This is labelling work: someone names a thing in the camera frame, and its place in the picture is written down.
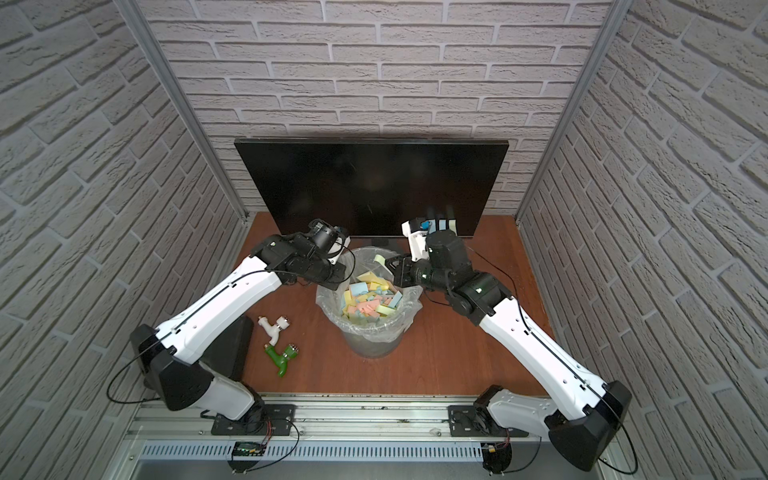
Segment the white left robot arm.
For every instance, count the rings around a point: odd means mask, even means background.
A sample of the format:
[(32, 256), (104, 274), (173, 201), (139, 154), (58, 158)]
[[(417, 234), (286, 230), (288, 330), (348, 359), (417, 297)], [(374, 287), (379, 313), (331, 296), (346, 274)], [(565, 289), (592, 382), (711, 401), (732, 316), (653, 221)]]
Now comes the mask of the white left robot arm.
[(308, 233), (271, 235), (224, 280), (157, 327), (142, 324), (130, 335), (147, 388), (171, 411), (195, 407), (232, 421), (256, 404), (242, 383), (209, 369), (201, 358), (208, 347), (262, 298), (301, 278), (326, 288), (347, 277), (337, 262), (349, 245), (337, 227)]

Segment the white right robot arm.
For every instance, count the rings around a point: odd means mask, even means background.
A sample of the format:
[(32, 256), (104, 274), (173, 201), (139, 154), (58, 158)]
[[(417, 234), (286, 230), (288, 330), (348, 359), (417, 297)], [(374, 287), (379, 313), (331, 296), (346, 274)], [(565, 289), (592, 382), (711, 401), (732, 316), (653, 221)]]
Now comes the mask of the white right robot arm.
[(537, 400), (492, 386), (475, 402), (482, 416), (505, 430), (547, 437), (572, 466), (590, 471), (623, 426), (629, 389), (604, 381), (561, 348), (500, 280), (473, 268), (456, 233), (425, 219), (404, 222), (402, 232), (409, 253), (386, 262), (395, 285), (443, 293), (454, 312), (504, 346), (549, 395)]

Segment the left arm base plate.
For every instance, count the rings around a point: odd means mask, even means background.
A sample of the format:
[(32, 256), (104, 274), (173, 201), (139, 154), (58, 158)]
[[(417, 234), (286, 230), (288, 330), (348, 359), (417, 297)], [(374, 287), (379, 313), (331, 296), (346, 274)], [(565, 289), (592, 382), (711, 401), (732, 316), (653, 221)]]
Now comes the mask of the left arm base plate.
[(240, 420), (230, 420), (217, 414), (211, 434), (214, 436), (289, 436), (293, 430), (296, 406), (294, 404), (264, 404), (252, 407)]

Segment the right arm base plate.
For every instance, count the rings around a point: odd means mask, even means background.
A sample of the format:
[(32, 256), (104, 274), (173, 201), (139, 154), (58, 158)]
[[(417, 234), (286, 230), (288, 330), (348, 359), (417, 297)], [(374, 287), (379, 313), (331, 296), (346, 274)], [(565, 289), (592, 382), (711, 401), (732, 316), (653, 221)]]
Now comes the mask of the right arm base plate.
[(483, 407), (450, 405), (447, 407), (448, 424), (452, 437), (525, 438), (528, 432), (499, 426)]

